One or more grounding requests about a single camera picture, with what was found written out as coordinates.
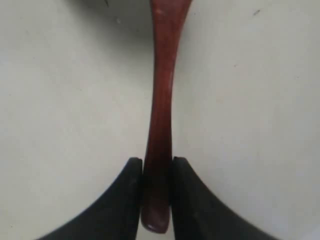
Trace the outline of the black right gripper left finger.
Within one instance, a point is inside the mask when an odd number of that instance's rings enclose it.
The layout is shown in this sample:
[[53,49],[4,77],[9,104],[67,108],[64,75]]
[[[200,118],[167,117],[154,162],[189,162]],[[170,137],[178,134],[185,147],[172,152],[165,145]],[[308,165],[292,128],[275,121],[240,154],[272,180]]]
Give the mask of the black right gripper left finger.
[[42,240],[135,240],[143,161],[130,158],[112,185],[85,211]]

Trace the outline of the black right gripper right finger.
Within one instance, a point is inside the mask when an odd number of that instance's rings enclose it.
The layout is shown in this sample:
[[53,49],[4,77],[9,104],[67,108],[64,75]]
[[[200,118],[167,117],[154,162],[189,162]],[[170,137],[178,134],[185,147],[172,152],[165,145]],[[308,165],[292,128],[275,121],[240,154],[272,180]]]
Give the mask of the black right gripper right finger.
[[184,157],[171,163],[171,211],[177,240],[274,239],[220,201]]

